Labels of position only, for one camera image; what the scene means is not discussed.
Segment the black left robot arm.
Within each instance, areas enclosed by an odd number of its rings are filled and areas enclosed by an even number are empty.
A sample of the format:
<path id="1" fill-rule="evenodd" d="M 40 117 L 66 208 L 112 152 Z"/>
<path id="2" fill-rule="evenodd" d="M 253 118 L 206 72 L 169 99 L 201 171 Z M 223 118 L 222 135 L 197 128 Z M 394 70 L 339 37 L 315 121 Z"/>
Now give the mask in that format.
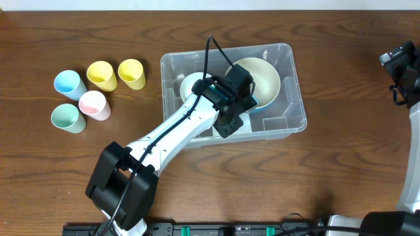
<path id="1" fill-rule="evenodd" d="M 257 105 L 251 74 L 233 65 L 224 76 L 203 77 L 170 118 L 143 138 L 122 147 L 106 146 L 94 168 L 86 195 L 110 218 L 97 235 L 127 234 L 136 229 L 153 205 L 159 175 L 197 135 L 214 128 L 227 138 L 243 126 L 240 114 Z"/>

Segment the white bowl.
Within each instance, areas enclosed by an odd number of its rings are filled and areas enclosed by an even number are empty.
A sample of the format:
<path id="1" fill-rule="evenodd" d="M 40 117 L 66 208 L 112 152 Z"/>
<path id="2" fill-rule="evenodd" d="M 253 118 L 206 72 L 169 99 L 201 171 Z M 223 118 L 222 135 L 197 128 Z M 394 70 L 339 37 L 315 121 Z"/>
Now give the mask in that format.
<path id="1" fill-rule="evenodd" d="M 203 79 L 203 72 L 191 73 L 184 78 L 180 86 L 180 96 L 183 102 L 191 95 L 194 83 L 200 79 Z"/>

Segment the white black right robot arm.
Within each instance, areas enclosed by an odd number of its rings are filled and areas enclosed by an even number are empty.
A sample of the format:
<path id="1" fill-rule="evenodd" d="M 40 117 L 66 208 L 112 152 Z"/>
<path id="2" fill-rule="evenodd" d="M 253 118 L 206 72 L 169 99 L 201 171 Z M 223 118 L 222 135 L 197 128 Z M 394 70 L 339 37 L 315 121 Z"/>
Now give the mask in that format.
<path id="1" fill-rule="evenodd" d="M 410 41 L 379 57 L 392 79 L 389 90 L 397 106 L 408 108 L 408 158 L 394 206 L 351 217 L 330 214 L 318 235 L 419 235 L 419 47 Z"/>

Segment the dark blue bowl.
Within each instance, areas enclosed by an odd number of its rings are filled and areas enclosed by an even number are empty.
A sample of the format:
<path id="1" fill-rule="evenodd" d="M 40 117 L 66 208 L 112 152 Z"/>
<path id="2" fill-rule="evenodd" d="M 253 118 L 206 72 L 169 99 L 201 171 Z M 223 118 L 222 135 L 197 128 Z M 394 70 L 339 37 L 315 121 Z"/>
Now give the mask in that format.
<path id="1" fill-rule="evenodd" d="M 257 105 L 251 108 L 248 113 L 258 113 L 266 108 L 269 108 L 275 101 L 275 96 L 255 96 L 253 98 L 257 102 Z"/>

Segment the yellow cup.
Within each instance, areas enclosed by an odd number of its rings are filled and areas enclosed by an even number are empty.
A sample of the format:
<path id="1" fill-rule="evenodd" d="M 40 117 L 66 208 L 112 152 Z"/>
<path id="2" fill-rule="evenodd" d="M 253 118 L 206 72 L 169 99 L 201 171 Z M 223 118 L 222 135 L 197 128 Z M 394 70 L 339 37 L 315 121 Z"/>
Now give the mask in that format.
<path id="1" fill-rule="evenodd" d="M 92 63 L 87 69 L 87 78 L 105 92 L 111 92 L 117 88 L 114 69 L 108 62 L 97 61 Z"/>
<path id="2" fill-rule="evenodd" d="M 135 59 L 126 59 L 120 63 L 117 71 L 119 77 L 133 90 L 143 89 L 146 77 L 143 65 Z"/>

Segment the large beige bowl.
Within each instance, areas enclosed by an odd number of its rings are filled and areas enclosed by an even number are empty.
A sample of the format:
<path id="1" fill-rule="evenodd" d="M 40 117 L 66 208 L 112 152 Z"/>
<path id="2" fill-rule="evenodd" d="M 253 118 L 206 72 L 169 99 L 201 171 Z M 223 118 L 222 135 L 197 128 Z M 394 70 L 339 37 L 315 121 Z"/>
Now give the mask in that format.
<path id="1" fill-rule="evenodd" d="M 234 62 L 246 69 L 255 82 L 255 96 L 275 96 L 280 92 L 280 76 L 274 66 L 260 58 L 242 58 Z"/>

